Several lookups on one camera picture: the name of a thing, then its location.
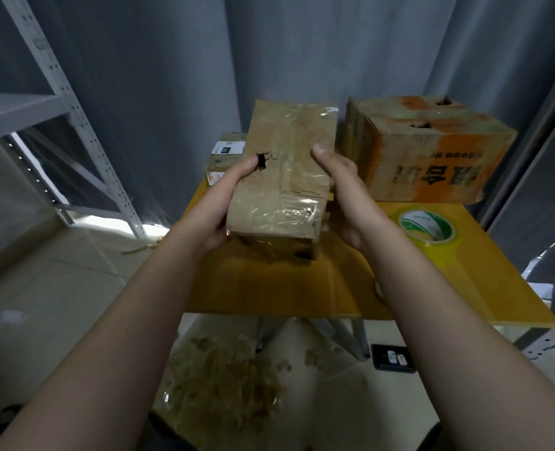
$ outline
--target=forearm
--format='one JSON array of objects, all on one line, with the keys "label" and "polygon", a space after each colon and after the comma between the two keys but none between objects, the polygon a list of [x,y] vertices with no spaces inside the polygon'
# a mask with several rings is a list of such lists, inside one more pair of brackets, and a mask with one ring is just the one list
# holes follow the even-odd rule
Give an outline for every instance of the forearm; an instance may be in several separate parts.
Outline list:
[{"label": "forearm", "polygon": [[545,449],[555,387],[466,303],[386,216],[366,231],[372,268],[435,409],[462,449]]},{"label": "forearm", "polygon": [[0,449],[133,448],[198,259],[177,227],[0,439]]}]

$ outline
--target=orange and tan box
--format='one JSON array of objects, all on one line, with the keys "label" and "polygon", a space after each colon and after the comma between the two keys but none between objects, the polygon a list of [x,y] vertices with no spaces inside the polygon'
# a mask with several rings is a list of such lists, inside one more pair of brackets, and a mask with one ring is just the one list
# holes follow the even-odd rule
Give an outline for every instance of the orange and tan box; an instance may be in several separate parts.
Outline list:
[{"label": "orange and tan box", "polygon": [[376,201],[469,204],[516,134],[447,96],[350,98],[342,151]]}]

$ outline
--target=yellow tape roll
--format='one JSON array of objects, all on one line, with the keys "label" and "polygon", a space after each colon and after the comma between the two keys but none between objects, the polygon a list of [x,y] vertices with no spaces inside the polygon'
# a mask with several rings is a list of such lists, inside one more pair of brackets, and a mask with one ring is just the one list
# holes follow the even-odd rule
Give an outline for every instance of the yellow tape roll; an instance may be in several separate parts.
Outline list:
[{"label": "yellow tape roll", "polygon": [[418,206],[396,212],[391,219],[437,266],[444,266],[454,259],[461,235],[446,217]]}]

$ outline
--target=torn cardboard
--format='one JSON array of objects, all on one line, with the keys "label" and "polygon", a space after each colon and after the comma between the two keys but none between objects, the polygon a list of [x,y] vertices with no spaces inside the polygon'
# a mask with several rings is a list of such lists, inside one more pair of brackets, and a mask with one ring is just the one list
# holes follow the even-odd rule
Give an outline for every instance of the torn cardboard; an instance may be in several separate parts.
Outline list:
[{"label": "torn cardboard", "polygon": [[343,153],[376,201],[471,204],[516,137],[447,96],[347,104]]},{"label": "torn cardboard", "polygon": [[243,158],[246,133],[224,133],[206,161],[206,181],[217,182],[229,167]]},{"label": "torn cardboard", "polygon": [[244,243],[276,254],[313,257],[329,194],[329,176],[311,156],[318,143],[334,149],[338,108],[257,100],[244,158],[265,168],[234,190],[226,226]]}]

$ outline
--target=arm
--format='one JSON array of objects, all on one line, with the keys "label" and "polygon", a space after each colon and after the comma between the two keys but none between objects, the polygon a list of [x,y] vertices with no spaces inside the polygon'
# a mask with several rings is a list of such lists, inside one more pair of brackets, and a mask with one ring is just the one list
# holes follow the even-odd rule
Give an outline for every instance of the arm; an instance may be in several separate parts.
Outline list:
[{"label": "arm", "polygon": [[0,450],[133,449],[160,383],[198,260],[225,240],[237,163],[177,223],[0,437]]},{"label": "arm", "polygon": [[336,232],[367,258],[445,430],[463,450],[555,447],[555,387],[466,303],[372,201],[350,160],[319,147]]}]

